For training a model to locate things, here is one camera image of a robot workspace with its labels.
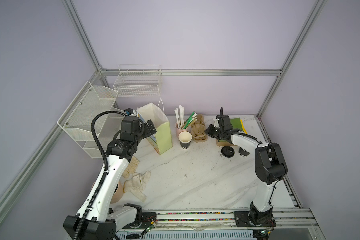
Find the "white cotton glove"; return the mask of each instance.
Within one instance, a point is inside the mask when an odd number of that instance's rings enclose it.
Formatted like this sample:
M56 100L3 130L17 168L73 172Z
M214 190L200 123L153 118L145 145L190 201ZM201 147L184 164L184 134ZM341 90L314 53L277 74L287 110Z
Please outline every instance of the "white cotton glove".
M136 168L137 168L137 165L139 164L139 162L140 161L135 156L132 156L130 163L128 164L127 168L124 170L124 172L122 174L123 177L129 178L129 175L136 171Z
M147 199L147 196L143 194L142 191L145 189L150 177L150 171L146 171L143 175L135 172L131 180L125 181L123 191L130 191L140 201L144 202Z

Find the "black cup lid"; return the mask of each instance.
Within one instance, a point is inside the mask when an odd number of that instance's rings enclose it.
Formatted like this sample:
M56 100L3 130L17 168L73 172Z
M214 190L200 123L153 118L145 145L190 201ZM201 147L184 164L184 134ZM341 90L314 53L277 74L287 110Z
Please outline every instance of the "black cup lid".
M224 146L221 149L221 153L224 157L233 157L235 155L235 151L230 146Z

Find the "white mesh shelf organizer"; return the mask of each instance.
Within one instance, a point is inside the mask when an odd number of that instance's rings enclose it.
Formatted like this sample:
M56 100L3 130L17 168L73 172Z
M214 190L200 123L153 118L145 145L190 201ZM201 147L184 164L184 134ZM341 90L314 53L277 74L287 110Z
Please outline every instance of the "white mesh shelf organizer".
M119 65L113 85L119 97L159 96L162 84L160 65Z
M66 117L69 108L58 120L58 125L87 152L91 158L101 158L91 133L91 122L99 113L120 109L114 108L117 91L105 86L92 86L87 82L84 96L79 100L72 113ZM106 114L97 119L95 132L104 150L121 127L123 116L120 114Z

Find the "bag handle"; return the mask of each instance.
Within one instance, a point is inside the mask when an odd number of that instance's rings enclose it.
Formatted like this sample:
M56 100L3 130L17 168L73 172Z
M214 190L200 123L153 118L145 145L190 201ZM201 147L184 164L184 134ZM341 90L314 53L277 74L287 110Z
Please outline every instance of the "bag handle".
M160 98L160 100L158 101L157 107L160 108L160 107L159 107L160 102L161 102L161 104L163 105L163 113L164 113L164 103L163 103L163 100L162 100L161 98Z

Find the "green paper bag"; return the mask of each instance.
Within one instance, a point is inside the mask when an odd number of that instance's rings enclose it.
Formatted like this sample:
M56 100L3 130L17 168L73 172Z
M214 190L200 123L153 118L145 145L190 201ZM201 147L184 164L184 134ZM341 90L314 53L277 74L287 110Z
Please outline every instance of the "green paper bag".
M146 122L146 120L149 119L152 120L157 132L146 139L159 155L172 147L171 129L168 118L158 106L149 103L138 108L137 116L143 120L143 122Z

